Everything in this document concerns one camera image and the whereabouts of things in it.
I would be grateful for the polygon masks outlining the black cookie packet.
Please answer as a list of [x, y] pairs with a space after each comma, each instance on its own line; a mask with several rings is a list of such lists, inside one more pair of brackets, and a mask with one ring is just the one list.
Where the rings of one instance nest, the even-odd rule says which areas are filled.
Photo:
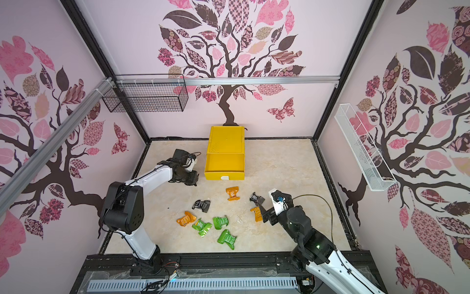
[[197, 200], [193, 204], [192, 209], [200, 209], [203, 213], [207, 213], [209, 211], [210, 205], [210, 200]]
[[256, 195], [255, 192], [250, 196], [249, 200], [253, 202], [256, 206], [262, 205], [265, 201], [264, 197]]

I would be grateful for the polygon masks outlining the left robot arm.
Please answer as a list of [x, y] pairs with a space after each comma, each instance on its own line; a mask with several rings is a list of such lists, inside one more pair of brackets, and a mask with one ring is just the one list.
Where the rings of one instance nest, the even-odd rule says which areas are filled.
[[196, 186], [194, 170], [200, 152], [176, 149], [173, 156], [162, 160], [147, 173], [126, 182], [113, 182], [108, 187], [99, 225], [118, 234], [132, 250], [133, 256], [148, 268], [160, 267], [160, 249], [143, 227], [144, 197], [165, 183]]

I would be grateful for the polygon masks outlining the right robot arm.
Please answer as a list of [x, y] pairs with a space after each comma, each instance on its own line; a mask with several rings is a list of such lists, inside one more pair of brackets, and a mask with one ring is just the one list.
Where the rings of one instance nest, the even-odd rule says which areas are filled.
[[381, 294], [383, 291], [356, 269], [333, 242], [312, 227], [301, 206], [289, 207], [274, 202], [274, 207], [259, 207], [264, 222], [280, 224], [296, 243], [292, 264], [324, 282], [337, 294]]

